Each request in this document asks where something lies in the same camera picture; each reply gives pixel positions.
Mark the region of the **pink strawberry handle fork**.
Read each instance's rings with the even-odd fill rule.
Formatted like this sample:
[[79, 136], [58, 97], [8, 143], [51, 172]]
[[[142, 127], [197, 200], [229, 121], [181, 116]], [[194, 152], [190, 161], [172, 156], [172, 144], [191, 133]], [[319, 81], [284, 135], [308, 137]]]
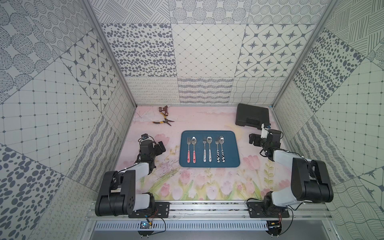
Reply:
[[187, 163], [191, 162], [191, 157], [190, 157], [190, 144], [191, 144], [191, 138], [187, 138], [187, 145], [188, 145], [188, 154], [187, 154]]

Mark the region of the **cow pattern handle spoon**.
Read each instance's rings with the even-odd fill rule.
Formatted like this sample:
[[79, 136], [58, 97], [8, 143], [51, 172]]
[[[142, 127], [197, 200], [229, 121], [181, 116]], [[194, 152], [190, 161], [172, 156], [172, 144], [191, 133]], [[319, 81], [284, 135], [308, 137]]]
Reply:
[[225, 139], [223, 136], [220, 136], [219, 138], [219, 144], [221, 145], [221, 157], [222, 157], [222, 162], [224, 163], [225, 162], [225, 153], [224, 153], [224, 148], [223, 148], [223, 144], [225, 142]]

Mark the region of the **pink strawberry handle spoon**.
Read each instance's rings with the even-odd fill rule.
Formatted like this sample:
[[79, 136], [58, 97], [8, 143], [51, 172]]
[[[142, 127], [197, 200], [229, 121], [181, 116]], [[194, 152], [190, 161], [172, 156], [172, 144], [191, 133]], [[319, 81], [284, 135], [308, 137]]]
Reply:
[[196, 148], [195, 148], [196, 143], [197, 143], [196, 137], [192, 137], [191, 142], [192, 142], [192, 145], [193, 145], [193, 163], [195, 164], [196, 160], [197, 160], [197, 158], [196, 158]]

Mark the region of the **cow pattern handle fork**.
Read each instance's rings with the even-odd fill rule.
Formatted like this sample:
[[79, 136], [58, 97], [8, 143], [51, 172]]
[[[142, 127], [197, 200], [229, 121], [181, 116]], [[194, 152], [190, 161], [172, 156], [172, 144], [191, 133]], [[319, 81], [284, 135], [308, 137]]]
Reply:
[[219, 139], [216, 139], [216, 149], [217, 149], [217, 163], [220, 163], [220, 149], [219, 149]]

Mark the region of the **white hello kitty spoon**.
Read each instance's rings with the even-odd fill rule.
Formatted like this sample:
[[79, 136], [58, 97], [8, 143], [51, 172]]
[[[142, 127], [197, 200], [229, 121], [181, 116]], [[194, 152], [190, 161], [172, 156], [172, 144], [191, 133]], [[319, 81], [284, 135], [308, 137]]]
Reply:
[[212, 137], [208, 136], [207, 137], [207, 143], [209, 144], [209, 162], [212, 162], [212, 152], [211, 152], [212, 141], [213, 141]]

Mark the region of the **white hello kitty fork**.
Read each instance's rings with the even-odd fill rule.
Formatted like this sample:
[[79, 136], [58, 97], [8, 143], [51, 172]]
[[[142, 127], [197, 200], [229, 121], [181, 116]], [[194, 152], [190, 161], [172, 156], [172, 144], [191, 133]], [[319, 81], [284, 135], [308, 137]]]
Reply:
[[204, 163], [206, 163], [207, 162], [207, 152], [206, 152], [207, 138], [205, 138], [205, 137], [203, 139], [203, 144], [204, 144], [203, 161], [204, 161]]

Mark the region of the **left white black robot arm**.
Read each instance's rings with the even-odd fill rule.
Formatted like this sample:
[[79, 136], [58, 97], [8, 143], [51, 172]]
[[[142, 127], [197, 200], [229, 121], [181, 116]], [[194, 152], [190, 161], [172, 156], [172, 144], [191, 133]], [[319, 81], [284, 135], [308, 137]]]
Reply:
[[106, 172], [102, 179], [95, 206], [98, 217], [131, 215], [138, 212], [151, 217], [157, 212], [152, 193], [136, 193], [136, 183], [156, 168], [155, 158], [166, 151], [163, 142], [150, 137], [139, 140], [140, 150], [135, 163], [120, 171]]

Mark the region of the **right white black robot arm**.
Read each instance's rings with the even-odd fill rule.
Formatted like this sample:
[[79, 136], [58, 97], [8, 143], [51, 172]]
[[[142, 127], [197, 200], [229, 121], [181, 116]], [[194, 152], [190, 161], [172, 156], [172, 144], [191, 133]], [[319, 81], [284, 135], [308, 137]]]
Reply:
[[328, 169], [323, 161], [306, 159], [298, 153], [281, 148], [282, 132], [263, 129], [260, 135], [250, 134], [249, 143], [261, 147], [260, 155], [291, 171], [291, 185], [280, 191], [270, 191], [263, 199], [265, 212], [283, 210], [307, 201], [330, 203], [334, 199]]

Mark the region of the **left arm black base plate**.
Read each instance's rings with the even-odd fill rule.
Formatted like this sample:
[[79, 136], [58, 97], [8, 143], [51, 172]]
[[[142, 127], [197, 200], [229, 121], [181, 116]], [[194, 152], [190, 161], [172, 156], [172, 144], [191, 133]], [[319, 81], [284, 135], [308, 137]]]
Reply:
[[168, 218], [170, 211], [170, 202], [155, 202], [149, 208], [144, 210], [133, 211], [130, 215], [130, 219], [146, 219], [155, 217]]

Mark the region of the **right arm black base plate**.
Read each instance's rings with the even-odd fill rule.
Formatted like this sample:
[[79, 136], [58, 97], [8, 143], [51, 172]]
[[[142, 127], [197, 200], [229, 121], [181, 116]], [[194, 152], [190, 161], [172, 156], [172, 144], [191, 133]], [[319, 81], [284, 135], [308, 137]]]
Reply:
[[246, 206], [250, 218], [289, 218], [290, 214], [287, 208], [277, 207], [274, 205], [265, 207], [262, 202], [247, 202]]

